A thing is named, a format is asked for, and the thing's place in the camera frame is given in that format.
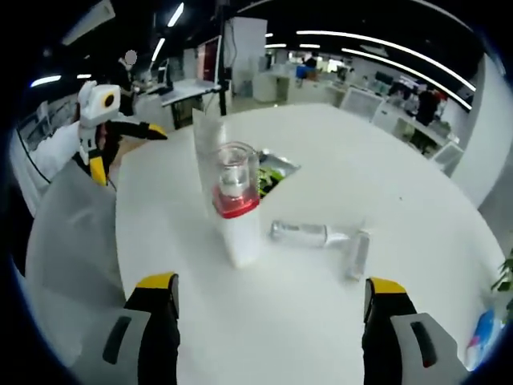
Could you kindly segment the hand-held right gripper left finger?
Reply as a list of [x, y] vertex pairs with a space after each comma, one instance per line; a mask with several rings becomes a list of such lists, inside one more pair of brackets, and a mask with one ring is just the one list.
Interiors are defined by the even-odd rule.
[[179, 317], [179, 275], [144, 278], [123, 307], [104, 313], [83, 337], [71, 367], [77, 382], [176, 384]]

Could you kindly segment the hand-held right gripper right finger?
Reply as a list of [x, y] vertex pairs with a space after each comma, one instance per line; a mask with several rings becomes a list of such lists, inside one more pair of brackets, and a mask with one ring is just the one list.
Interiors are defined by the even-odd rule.
[[467, 377], [456, 341], [416, 311], [403, 286], [367, 278], [364, 307], [365, 384], [460, 384]]

